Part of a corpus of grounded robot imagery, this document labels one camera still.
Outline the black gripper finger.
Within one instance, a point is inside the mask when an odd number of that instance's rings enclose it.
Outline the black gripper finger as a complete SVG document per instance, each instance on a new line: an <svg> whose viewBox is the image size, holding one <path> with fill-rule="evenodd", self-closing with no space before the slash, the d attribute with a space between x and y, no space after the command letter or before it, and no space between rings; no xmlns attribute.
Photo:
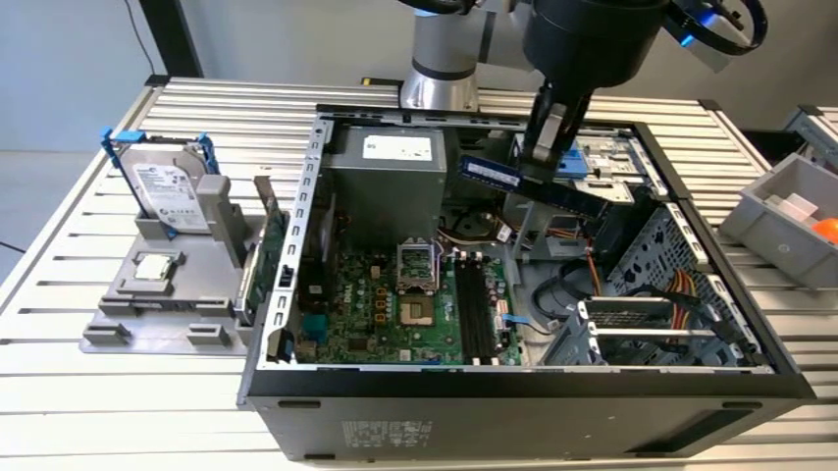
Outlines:
<svg viewBox="0 0 838 471"><path fill-rule="evenodd" d="M589 108L592 92L567 89L561 91L560 103L565 105L560 127L560 153L564 154L577 135L585 113Z"/></svg>
<svg viewBox="0 0 838 471"><path fill-rule="evenodd" d="M535 183L549 183L559 160L568 146L571 110L559 101L560 93L545 81L533 98L523 133L523 151L519 169Z"/></svg>

